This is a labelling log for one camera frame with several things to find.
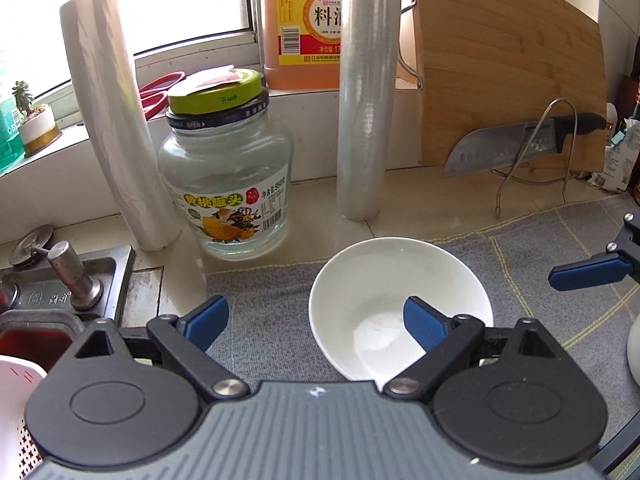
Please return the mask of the white bowl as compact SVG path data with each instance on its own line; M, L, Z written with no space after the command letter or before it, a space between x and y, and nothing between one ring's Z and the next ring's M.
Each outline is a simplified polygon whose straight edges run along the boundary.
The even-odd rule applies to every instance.
M487 292L462 261L422 240L382 237L349 246L322 266L308 300L314 339L345 378L383 387L424 355L402 318L411 296L444 315L466 313L494 325Z
M640 315L634 320L627 337L627 363L630 374L640 385Z

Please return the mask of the steel kitchen sink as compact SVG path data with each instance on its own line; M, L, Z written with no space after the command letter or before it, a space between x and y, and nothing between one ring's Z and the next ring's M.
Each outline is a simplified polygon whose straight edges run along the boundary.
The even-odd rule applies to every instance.
M91 322L122 322L134 248L117 246L81 254L85 277L101 287L94 304L77 309L74 294L47 259L54 227L38 226L17 242L1 271L1 353L37 363L45 370L62 356Z

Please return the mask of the grey and teal towel mat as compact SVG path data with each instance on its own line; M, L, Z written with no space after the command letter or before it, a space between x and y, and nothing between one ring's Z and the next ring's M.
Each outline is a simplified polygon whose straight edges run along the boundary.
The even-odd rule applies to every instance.
M482 283L495 325L509 326L530 314L567 348L608 404L605 440L639 409L639 388L626 356L639 314L639 286L625 278L557 292L548 274L557 264L600 252L620 232L624 214L638 210L630 197L614 195L528 214L442 243ZM207 291L228 300L230 318L208 354L251 386L262 379L341 379L308 321L309 294L322 266L314 261L212 274Z

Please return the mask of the white plastic food bag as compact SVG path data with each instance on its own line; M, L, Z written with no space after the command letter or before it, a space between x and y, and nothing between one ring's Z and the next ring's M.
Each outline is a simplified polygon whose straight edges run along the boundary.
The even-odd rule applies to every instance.
M614 133L605 147L603 170L594 172L588 184L608 192L625 192L638 155L639 121L628 118L624 130Z

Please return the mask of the sink soap dispenser pump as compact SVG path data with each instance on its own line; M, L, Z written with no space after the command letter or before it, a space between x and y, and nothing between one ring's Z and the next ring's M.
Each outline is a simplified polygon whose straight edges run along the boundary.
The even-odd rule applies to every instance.
M70 303L75 310L87 311L101 299L102 282L88 274L77 252L67 240L57 242L50 249L33 247L30 253L47 257L53 271L70 291Z

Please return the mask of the glass jar yellow-green lid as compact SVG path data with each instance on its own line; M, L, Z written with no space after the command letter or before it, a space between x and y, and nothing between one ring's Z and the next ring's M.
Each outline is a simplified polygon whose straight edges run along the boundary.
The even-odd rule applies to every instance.
M168 91L158 172L200 245L219 259L257 257L285 234L294 142L269 102L260 73L233 65Z

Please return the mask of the red and white colander basin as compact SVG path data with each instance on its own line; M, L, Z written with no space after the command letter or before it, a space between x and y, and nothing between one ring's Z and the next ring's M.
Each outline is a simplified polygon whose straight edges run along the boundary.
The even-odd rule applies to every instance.
M72 343L55 328L1 333L1 478L24 479L41 463L25 424L27 401Z

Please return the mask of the bamboo cutting board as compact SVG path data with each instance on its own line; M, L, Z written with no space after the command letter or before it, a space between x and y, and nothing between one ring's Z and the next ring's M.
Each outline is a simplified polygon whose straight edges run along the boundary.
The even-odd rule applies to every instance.
M604 115L599 26L565 0L416 0L412 14L420 164L442 166L479 128Z

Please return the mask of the small potted succulent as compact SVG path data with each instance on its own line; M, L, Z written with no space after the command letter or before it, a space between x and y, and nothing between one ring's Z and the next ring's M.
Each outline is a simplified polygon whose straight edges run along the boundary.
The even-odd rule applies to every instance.
M21 116L18 134L24 146L25 156L34 156L58 140L61 130L48 104L32 104L32 94L26 81L17 81L14 84L12 96Z

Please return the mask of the green dish soap bottle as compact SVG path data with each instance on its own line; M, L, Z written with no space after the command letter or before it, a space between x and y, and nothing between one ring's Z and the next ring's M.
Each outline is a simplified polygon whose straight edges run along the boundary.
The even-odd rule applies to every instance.
M22 114L18 110L13 94L6 84L1 86L0 108L0 170L6 170L25 153L18 132Z

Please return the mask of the plastic wrap roll right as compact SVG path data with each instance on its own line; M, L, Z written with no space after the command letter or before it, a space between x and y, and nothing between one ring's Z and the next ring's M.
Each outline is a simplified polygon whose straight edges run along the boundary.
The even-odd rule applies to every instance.
M380 211L397 72L401 0L342 0L338 98L338 212Z

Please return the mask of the plastic wrap roll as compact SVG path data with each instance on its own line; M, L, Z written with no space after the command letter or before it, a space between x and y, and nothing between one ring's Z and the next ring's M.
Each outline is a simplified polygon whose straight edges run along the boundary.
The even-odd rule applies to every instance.
M76 101L106 183L137 245L157 252L181 224L157 171L117 2L70 0L60 20Z
M401 0L342 0L338 98L338 212L380 211L397 72Z

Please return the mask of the plastic wrap roll left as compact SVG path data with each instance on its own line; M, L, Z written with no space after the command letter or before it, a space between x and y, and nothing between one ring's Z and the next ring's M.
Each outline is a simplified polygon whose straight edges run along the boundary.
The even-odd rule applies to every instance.
M60 20L76 101L106 183L137 245L157 252L181 224L157 171L117 2L70 0Z

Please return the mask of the orange cooking wine jug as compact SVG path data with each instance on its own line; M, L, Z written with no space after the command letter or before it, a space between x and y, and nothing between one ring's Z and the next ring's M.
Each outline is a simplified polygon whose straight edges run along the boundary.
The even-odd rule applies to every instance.
M262 50L272 90L340 85L341 0L260 0Z

